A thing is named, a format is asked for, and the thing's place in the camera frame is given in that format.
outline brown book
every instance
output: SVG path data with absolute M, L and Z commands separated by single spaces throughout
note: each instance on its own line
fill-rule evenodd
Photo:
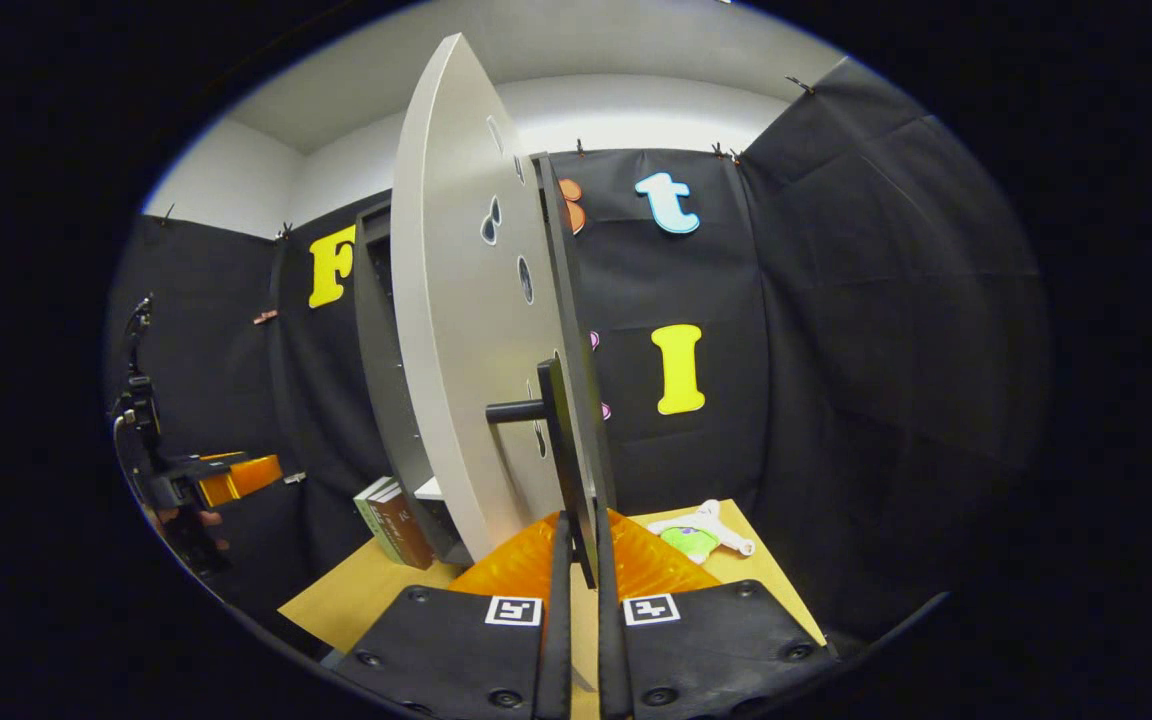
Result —
M 397 548 L 403 564 L 410 564 L 412 568 L 422 570 L 429 569 L 433 564 L 434 548 L 429 546 L 425 533 L 416 523 L 410 507 L 407 506 L 407 495 L 403 495 L 401 486 L 396 484 L 387 493 L 367 498 L 367 505 L 376 513 L 376 518 L 384 524 L 385 533 Z

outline plush toy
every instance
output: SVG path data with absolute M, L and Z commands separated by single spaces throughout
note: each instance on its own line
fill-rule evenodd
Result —
M 707 500 L 696 511 L 673 520 L 658 520 L 649 524 L 647 530 L 680 550 L 696 564 L 704 562 L 719 544 L 726 544 L 746 558 L 753 555 L 755 541 L 727 529 L 718 518 L 718 507 L 717 500 Z

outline hand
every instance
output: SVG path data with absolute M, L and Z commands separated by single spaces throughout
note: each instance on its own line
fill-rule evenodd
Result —
M 170 521 L 173 520 L 176 520 L 177 515 L 180 515 L 179 507 L 173 507 L 172 510 L 159 510 L 156 511 L 156 514 L 150 515 L 150 523 L 154 524 L 154 530 L 157 530 L 157 532 L 159 532 L 159 535 L 161 536 L 162 525 L 165 523 L 170 523 Z M 220 518 L 220 511 L 211 511 L 211 510 L 199 510 L 198 520 L 202 520 L 202 524 L 205 528 L 214 528 L 219 525 L 222 521 Z M 225 539 L 218 539 L 218 541 L 215 541 L 215 550 L 229 550 L 229 541 L 226 541 Z

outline wooden table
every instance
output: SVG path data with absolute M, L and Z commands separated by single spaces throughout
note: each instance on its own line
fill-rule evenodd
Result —
M 696 507 L 635 515 L 631 520 L 646 526 L 658 520 L 676 518 L 695 511 Z M 738 552 L 718 547 L 710 553 L 703 568 L 722 583 L 737 579 L 758 579 L 790 612 L 795 620 L 824 644 L 824 634 L 808 612 L 781 566 L 765 551 L 763 540 L 730 500 L 721 502 L 719 518 L 741 537 L 753 539 L 755 554 L 744 558 Z M 288 617 L 316 638 L 328 643 L 339 652 L 349 652 L 358 638 L 388 609 L 397 592 L 407 585 L 447 588 L 462 571 L 453 564 L 435 561 L 427 570 L 394 564 L 380 551 L 379 544 L 367 541 L 347 560 L 323 575 L 310 588 L 280 607 Z M 585 588 L 579 567 L 573 564 L 573 719 L 598 717 L 598 593 Z

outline green book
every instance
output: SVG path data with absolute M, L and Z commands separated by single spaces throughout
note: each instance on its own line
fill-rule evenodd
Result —
M 384 478 L 371 483 L 370 486 L 362 491 L 353 499 L 353 502 L 358 506 L 358 514 L 367 523 L 367 528 L 371 530 L 372 537 L 376 541 L 380 543 L 380 551 L 384 551 L 385 556 L 389 560 L 397 562 L 397 564 L 404 564 L 401 555 L 397 554 L 397 547 L 394 547 L 394 541 L 389 539 L 389 535 L 385 532 L 384 526 L 380 524 L 380 520 L 376 517 L 376 511 L 371 509 L 367 498 L 373 495 L 381 495 L 382 492 L 389 492 L 391 488 L 397 486 L 396 480 L 394 480 L 388 475 Z

